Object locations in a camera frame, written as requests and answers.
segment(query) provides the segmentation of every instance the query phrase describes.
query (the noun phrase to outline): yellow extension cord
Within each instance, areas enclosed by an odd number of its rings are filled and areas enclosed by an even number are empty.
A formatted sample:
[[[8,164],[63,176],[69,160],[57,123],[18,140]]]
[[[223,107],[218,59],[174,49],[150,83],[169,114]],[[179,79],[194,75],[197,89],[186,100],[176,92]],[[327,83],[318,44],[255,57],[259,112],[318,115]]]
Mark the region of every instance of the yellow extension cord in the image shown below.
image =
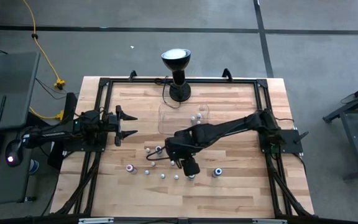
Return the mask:
[[[28,5],[28,3],[25,0],[23,0],[23,2],[24,2],[24,4],[27,6],[27,8],[30,11],[31,18],[32,18],[32,25],[33,25],[33,28],[34,28],[34,34],[36,34],[37,29],[36,29],[36,26],[35,26],[35,19],[34,19],[34,15],[32,13],[32,10],[31,10],[30,6]],[[42,54],[47,59],[47,62],[49,64],[49,66],[52,68],[53,72],[56,75],[57,81],[55,83],[55,87],[57,87],[58,85],[63,86],[65,84],[65,81],[60,79],[59,75],[57,74],[57,72],[55,70],[55,67],[52,65],[52,63],[50,63],[50,60],[49,60],[47,54],[45,53],[45,51],[43,50],[41,45],[38,43],[37,38],[33,37],[33,39],[34,39],[35,43],[37,44],[38,48],[41,50]],[[42,119],[60,119],[60,120],[62,120],[62,118],[63,118],[63,111],[60,111],[60,113],[57,114],[56,116],[48,117],[48,116],[39,115],[37,112],[34,111],[34,109],[31,106],[30,106],[30,110],[31,110],[31,112],[33,112],[33,114],[35,114],[37,117],[42,118]]]

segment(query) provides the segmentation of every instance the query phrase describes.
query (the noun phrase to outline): wooden table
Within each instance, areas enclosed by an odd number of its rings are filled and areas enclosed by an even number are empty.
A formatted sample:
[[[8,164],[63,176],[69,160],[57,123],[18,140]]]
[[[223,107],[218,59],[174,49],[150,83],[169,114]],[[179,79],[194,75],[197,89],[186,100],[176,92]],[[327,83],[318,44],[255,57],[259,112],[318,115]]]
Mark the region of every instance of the wooden table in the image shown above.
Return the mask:
[[[267,81],[274,115],[292,118],[283,79]],[[77,114],[93,110],[98,82],[99,77],[84,77]],[[186,104],[207,104],[212,124],[247,116],[256,109],[251,85],[191,84],[191,90]],[[139,132],[126,138],[121,147],[114,145],[114,134],[109,134],[106,151],[101,157],[92,216],[272,218],[266,162],[255,131],[222,138],[198,153],[195,159],[201,172],[194,180],[187,180],[183,170],[171,166],[169,161],[157,161],[155,167],[151,166],[145,159],[145,149],[163,146],[167,137],[158,131],[158,109],[162,103],[162,85],[114,84],[110,111],[121,105],[125,113],[139,119],[123,121],[122,130]],[[292,121],[279,121],[278,124],[282,129],[293,127]],[[62,207],[78,186],[83,158],[83,152],[75,152],[63,161],[51,212]],[[127,164],[133,164],[138,173],[128,173]],[[284,154],[283,164],[289,189],[302,206],[313,213],[301,162],[291,154]],[[223,169],[223,175],[212,178],[211,172],[217,167]],[[179,175],[179,179],[175,180],[174,175]],[[281,190],[277,192],[280,208],[284,211]],[[87,195],[85,190],[82,208]]]

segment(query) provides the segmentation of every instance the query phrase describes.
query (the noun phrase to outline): desk lamp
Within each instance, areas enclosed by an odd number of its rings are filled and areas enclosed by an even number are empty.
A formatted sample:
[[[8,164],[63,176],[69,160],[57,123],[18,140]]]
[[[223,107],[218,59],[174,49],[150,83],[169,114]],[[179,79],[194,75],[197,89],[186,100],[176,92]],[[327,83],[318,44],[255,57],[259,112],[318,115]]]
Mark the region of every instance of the desk lamp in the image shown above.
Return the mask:
[[[185,81],[185,68],[189,64],[191,52],[186,49],[171,49],[161,55],[162,61],[172,71],[173,83],[169,95],[177,102],[186,101],[191,95],[191,88]]]

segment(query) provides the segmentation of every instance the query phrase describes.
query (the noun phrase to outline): computer mouse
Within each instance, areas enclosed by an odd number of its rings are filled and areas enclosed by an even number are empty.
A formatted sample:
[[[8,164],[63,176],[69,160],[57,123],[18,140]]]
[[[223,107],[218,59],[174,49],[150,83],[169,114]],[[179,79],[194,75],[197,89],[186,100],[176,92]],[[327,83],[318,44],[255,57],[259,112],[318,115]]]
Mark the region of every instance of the computer mouse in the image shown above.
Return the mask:
[[[23,150],[20,148],[21,140],[12,140],[5,149],[5,161],[10,167],[18,166],[23,161]]]

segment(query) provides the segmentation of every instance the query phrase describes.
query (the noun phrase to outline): concrete floor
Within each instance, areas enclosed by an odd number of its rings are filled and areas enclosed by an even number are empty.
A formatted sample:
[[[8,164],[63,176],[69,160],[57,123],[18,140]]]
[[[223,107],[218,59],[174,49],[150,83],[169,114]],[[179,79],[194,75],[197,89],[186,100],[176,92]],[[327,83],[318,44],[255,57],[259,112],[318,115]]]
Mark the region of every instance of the concrete floor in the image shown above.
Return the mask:
[[[40,26],[258,28],[252,0],[28,0]],[[358,0],[260,0],[266,29],[358,30]],[[31,25],[20,0],[0,0],[0,24]],[[29,31],[0,30],[0,49],[38,51]],[[189,76],[266,77],[259,34],[152,32],[39,32],[39,42],[66,90],[78,92],[85,75],[169,74],[160,54],[175,47],[192,51]],[[295,124],[309,131],[305,163],[315,213],[358,221],[358,180],[342,176],[358,169],[340,121],[321,119],[358,90],[358,35],[267,35],[274,77],[284,78]],[[44,59],[37,77],[52,86]],[[38,85],[31,105],[46,116],[62,110]],[[42,154],[34,153],[38,159]],[[29,184],[38,201],[0,205],[0,218],[38,216],[57,173],[44,168]]]

